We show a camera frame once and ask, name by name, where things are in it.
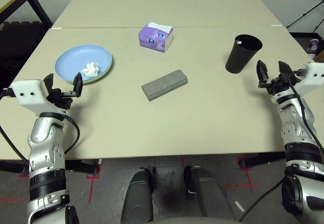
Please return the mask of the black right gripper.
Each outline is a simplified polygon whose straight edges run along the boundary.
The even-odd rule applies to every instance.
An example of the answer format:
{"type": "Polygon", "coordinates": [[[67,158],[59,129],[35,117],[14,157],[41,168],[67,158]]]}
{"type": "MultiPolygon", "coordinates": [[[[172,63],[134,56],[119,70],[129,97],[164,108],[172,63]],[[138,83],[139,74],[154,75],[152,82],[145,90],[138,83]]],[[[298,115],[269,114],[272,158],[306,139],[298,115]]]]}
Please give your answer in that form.
{"type": "Polygon", "coordinates": [[[258,60],[256,65],[256,72],[259,80],[259,88],[265,88],[270,95],[275,95],[282,91],[285,91],[290,88],[290,85],[296,85],[301,80],[295,76],[295,72],[292,71],[290,66],[283,62],[278,62],[279,72],[278,77],[271,80],[268,83],[268,70],[266,64],[261,60],[258,60]]]}

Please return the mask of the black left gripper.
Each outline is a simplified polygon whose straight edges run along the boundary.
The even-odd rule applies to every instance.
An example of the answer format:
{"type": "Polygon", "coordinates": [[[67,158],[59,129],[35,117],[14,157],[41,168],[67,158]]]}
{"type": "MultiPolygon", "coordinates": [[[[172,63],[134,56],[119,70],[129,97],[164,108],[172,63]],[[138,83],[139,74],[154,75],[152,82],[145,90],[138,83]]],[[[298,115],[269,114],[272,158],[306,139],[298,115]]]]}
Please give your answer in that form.
{"type": "Polygon", "coordinates": [[[70,109],[71,104],[73,102],[72,98],[73,97],[80,97],[82,94],[82,89],[83,89],[83,79],[82,75],[80,72],[77,73],[77,75],[74,78],[73,81],[73,91],[70,92],[62,92],[60,89],[53,89],[53,79],[54,79],[54,74],[51,73],[47,75],[44,79],[43,82],[46,86],[46,89],[49,93],[47,96],[47,100],[57,106],[58,108],[61,109],[70,109]]]}

